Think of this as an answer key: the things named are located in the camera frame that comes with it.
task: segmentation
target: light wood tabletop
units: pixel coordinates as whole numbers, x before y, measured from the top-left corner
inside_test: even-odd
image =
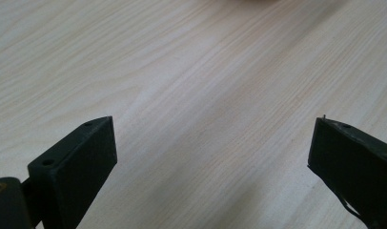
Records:
[[[387,142],[387,0],[0,0],[0,177],[107,115],[80,229],[365,228],[307,158],[323,115]]]

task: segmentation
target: table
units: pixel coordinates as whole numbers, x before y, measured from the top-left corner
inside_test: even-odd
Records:
[[[106,115],[80,229],[365,228],[307,157],[323,115],[387,142],[387,0],[0,1],[0,177]]]

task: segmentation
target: wooden table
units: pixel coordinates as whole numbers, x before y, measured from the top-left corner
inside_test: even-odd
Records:
[[[387,142],[387,0],[0,1],[0,177],[113,116],[80,229],[365,228],[307,168],[325,114]]]

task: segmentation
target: wood grain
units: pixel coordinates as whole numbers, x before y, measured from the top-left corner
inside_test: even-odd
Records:
[[[80,229],[365,228],[306,167],[324,114],[387,142],[387,0],[0,1],[0,177],[113,116]]]

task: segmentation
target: black plastic part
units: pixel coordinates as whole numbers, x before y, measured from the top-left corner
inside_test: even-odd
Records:
[[[386,143],[348,124],[318,118],[309,168],[368,228],[387,229]]]
[[[111,117],[84,123],[35,159],[28,187],[44,227],[76,228],[116,162]]]
[[[31,228],[21,183],[14,177],[0,178],[0,228]]]

